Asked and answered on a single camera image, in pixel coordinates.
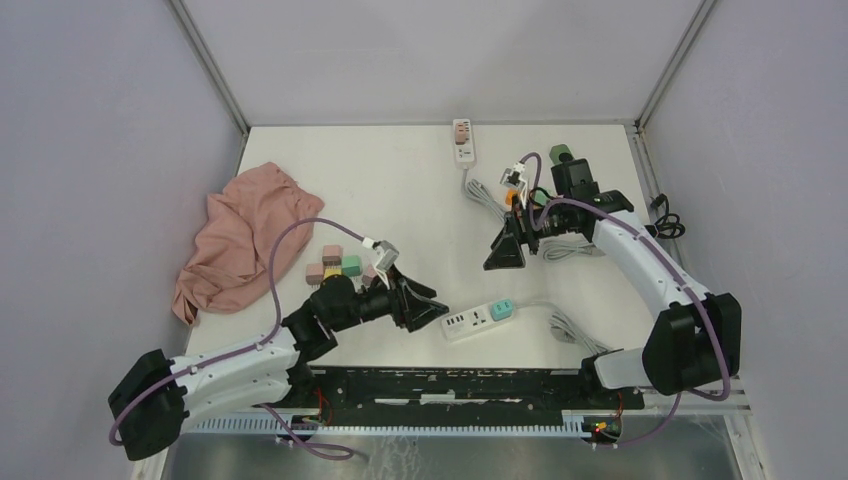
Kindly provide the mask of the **white USB power strip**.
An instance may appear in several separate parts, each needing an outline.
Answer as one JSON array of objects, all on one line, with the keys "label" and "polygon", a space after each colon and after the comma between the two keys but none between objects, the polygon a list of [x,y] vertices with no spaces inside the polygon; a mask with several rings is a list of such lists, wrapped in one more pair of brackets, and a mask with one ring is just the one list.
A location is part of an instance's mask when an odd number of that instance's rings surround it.
[{"label": "white USB power strip", "polygon": [[444,338],[449,343],[465,340],[495,326],[489,304],[449,314],[441,318],[438,323]]}]

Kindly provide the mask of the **green power strip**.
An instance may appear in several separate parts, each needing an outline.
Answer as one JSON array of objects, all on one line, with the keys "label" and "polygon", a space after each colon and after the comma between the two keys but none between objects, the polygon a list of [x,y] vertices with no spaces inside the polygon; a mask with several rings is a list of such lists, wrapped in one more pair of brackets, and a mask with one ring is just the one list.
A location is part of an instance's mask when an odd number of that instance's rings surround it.
[{"label": "green power strip", "polygon": [[564,162],[570,162],[574,159],[574,155],[566,144],[557,144],[551,147],[549,151],[549,159],[553,165],[560,165]]}]

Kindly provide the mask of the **teal USB adapter plug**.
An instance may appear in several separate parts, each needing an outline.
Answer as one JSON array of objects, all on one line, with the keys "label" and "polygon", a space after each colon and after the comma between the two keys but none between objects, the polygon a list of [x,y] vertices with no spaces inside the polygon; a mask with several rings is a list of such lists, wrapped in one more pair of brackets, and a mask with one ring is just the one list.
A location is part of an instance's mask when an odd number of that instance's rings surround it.
[{"label": "teal USB adapter plug", "polygon": [[489,314],[494,322],[501,322],[512,317],[514,310],[514,304],[510,299],[502,299],[489,306]]}]

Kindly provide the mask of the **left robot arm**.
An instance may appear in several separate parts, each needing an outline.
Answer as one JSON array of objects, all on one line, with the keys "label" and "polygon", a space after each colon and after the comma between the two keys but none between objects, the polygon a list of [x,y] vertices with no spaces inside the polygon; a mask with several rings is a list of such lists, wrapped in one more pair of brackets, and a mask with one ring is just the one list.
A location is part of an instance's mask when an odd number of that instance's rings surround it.
[{"label": "left robot arm", "polygon": [[309,364],[337,347],[337,333],[383,317],[415,332],[448,313],[436,296],[397,270],[360,289],[334,275],[267,334],[193,356],[149,351],[108,396],[109,441],[138,461],[211,418],[281,400],[303,406],[315,391]]}]

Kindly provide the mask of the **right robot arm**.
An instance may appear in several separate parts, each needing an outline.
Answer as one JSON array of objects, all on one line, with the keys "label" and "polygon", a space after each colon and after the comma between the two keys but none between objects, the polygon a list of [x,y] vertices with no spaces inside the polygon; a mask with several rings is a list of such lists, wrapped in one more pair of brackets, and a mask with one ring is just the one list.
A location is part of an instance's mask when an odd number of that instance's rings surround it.
[{"label": "right robot arm", "polygon": [[515,190],[504,224],[484,261],[487,271],[519,269],[542,240],[583,236],[620,269],[654,317],[644,346],[585,359],[580,400],[602,408],[618,390],[649,387],[662,395],[691,393],[724,401],[740,368],[741,306],[730,293],[714,294],[675,262],[618,190],[603,191],[585,159],[566,157],[551,168],[556,196],[542,207],[525,177],[525,159],[507,168],[501,184]]}]

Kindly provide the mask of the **green USB adapter plug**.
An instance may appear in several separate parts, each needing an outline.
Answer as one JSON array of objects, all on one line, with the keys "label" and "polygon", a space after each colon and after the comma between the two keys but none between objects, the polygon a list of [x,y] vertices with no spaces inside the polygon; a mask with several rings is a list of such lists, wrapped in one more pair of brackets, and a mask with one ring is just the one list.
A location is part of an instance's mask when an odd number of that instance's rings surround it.
[{"label": "green USB adapter plug", "polygon": [[341,271],[342,274],[355,278],[362,275],[363,266],[362,260],[358,255],[345,255],[341,260]]}]

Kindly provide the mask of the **white slim power strip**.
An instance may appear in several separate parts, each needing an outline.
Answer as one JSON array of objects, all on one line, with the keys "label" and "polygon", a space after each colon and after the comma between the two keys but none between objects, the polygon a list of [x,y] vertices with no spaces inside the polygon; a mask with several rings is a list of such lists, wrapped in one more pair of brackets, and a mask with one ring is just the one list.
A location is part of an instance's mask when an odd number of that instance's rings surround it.
[{"label": "white slim power strip", "polygon": [[[453,124],[455,122],[465,122],[468,125],[469,138],[465,145],[457,146],[454,144]],[[472,125],[469,119],[454,119],[452,121],[452,142],[452,150],[456,166],[464,170],[473,168],[476,165],[476,153]]]}]

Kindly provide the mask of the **pink adapter plug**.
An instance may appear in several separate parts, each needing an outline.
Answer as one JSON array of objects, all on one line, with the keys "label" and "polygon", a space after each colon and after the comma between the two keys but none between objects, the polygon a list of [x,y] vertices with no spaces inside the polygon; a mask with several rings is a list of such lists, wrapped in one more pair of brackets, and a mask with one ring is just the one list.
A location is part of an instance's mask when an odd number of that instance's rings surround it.
[{"label": "pink adapter plug", "polygon": [[324,279],[325,267],[322,263],[310,263],[305,267],[305,282],[309,286],[318,286]]},{"label": "pink adapter plug", "polygon": [[344,257],[344,250],[341,245],[328,244],[324,245],[321,252],[322,264],[327,268],[340,267]]},{"label": "pink adapter plug", "polygon": [[365,288],[370,288],[373,281],[378,277],[373,265],[368,264],[361,275],[361,283]]}]

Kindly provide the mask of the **yellow adapter plug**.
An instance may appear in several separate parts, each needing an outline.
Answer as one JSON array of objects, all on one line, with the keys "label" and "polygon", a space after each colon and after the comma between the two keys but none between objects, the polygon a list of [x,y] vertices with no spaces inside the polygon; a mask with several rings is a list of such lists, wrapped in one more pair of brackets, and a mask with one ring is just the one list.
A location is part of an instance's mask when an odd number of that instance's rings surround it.
[{"label": "yellow adapter plug", "polygon": [[328,278],[333,277],[333,276],[341,276],[342,274],[343,274],[343,271],[339,266],[331,266],[331,267],[327,267],[324,270],[323,278],[328,279]]}]

